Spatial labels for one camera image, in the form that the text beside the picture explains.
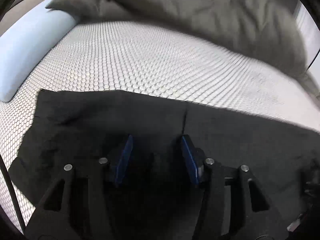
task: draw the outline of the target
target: gray bedsheet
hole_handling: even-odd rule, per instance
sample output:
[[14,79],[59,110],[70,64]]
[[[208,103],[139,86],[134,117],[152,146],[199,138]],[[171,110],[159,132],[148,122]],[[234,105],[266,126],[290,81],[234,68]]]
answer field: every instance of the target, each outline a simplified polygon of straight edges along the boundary
[[139,15],[267,62],[293,78],[305,72],[300,32],[275,0],[54,0],[47,8],[104,21]]

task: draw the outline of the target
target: dark gray fabric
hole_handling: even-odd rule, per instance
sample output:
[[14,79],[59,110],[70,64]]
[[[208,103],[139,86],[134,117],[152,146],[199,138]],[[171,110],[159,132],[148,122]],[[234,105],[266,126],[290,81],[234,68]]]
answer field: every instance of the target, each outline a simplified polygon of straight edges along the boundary
[[[196,147],[225,166],[247,164],[287,225],[304,211],[299,171],[313,158],[320,158],[318,133],[259,116],[121,90],[41,90],[32,126],[9,168],[11,180],[37,205],[65,164],[76,168],[78,161],[108,157],[119,136],[122,139],[127,133],[133,136],[134,150],[128,166],[132,173],[126,174],[124,184],[130,182],[127,185],[135,188],[135,193],[121,190],[112,198],[124,234],[131,236],[123,239],[153,239],[136,234],[157,219],[167,218],[161,210],[167,212],[172,204],[182,211],[177,213],[182,220],[190,211],[185,208],[193,208],[187,204],[193,187],[186,181],[188,175],[179,150],[183,134],[190,135]],[[150,171],[147,175],[143,172],[146,169]],[[179,190],[184,185],[187,192]],[[172,196],[173,202],[166,206]],[[157,203],[153,209],[149,202],[152,199]],[[150,223],[143,224],[150,218]],[[138,227],[131,224],[136,219],[140,220]],[[166,231],[176,227],[188,231],[192,225],[165,223],[160,231],[148,236],[159,234],[162,237],[157,239],[174,239]]]
[[47,9],[66,11],[91,20],[130,21],[135,16],[111,0],[53,0]]
[[[274,0],[114,1],[269,63],[291,77],[298,78],[305,72],[305,50],[295,21]],[[109,11],[109,5],[107,0],[55,0],[47,8],[106,19],[106,15],[115,13]]]

